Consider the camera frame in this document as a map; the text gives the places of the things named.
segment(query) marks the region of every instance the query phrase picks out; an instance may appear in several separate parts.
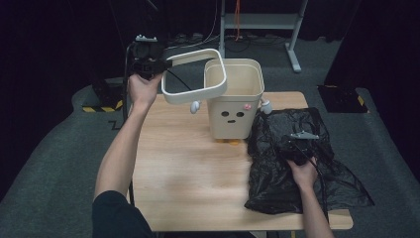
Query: wrist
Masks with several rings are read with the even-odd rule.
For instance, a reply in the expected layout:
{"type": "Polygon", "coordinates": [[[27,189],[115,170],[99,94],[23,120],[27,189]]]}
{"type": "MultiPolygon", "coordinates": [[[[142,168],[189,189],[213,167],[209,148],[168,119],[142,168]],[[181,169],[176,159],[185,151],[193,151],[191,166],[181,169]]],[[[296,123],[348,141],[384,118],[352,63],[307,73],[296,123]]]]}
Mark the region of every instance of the wrist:
{"type": "Polygon", "coordinates": [[[300,193],[303,194],[315,194],[314,188],[311,185],[300,185],[299,186],[300,193]]]}
{"type": "Polygon", "coordinates": [[[146,103],[134,103],[130,108],[129,116],[148,114],[151,105],[146,103]]]}

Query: white trash can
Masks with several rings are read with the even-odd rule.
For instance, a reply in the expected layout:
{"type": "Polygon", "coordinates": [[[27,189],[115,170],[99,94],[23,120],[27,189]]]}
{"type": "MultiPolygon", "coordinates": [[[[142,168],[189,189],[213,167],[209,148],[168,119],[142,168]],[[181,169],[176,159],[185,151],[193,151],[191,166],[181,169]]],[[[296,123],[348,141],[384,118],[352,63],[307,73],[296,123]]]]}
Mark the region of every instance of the white trash can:
{"type": "MultiPolygon", "coordinates": [[[[210,133],[214,139],[246,139],[263,95],[263,74],[253,59],[223,59],[228,88],[219,97],[207,99],[210,133]]],[[[204,87],[220,83],[218,60],[205,65],[204,87]]]]}

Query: right hand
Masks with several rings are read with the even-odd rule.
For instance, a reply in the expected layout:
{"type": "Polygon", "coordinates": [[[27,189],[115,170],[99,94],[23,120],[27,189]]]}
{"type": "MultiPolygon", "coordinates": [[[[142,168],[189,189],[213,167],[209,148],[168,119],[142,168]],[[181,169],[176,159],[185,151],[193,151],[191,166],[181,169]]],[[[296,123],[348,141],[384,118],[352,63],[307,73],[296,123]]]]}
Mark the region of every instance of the right hand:
{"type": "MultiPolygon", "coordinates": [[[[311,161],[316,165],[316,160],[314,157],[311,158],[311,161]]],[[[303,166],[297,166],[294,162],[287,160],[291,170],[293,172],[294,181],[297,183],[300,189],[310,188],[313,189],[318,173],[315,170],[315,167],[311,163],[306,163],[303,166]]]]}

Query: table surface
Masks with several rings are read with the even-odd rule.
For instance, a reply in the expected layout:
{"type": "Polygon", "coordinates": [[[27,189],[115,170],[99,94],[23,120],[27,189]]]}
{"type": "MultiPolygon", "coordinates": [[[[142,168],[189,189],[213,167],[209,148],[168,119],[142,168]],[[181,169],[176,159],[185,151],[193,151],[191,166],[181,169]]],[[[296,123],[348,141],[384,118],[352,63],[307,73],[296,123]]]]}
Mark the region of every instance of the table surface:
{"type": "MultiPolygon", "coordinates": [[[[300,92],[265,92],[273,109],[305,108],[300,92]]],[[[168,104],[163,95],[142,129],[133,174],[136,206],[154,231],[300,230],[302,215],[246,209],[251,158],[247,144],[210,136],[206,102],[168,104]]],[[[349,210],[329,212],[332,229],[350,229],[349,210]]]]}

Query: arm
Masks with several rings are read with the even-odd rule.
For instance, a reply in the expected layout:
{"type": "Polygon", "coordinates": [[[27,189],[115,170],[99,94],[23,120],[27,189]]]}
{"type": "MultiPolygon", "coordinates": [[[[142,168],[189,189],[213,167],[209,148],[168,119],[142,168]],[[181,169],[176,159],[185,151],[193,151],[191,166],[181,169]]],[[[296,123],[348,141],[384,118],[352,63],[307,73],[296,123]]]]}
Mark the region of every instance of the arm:
{"type": "Polygon", "coordinates": [[[136,153],[146,115],[155,102],[161,74],[150,81],[132,75],[128,91],[133,105],[130,116],[106,152],[96,178],[94,198],[107,190],[127,193],[136,163],[136,153]]]}
{"type": "Polygon", "coordinates": [[[310,163],[299,167],[292,161],[287,162],[300,190],[303,206],[303,226],[306,236],[308,238],[334,237],[313,189],[313,184],[318,177],[315,168],[310,163]]]}

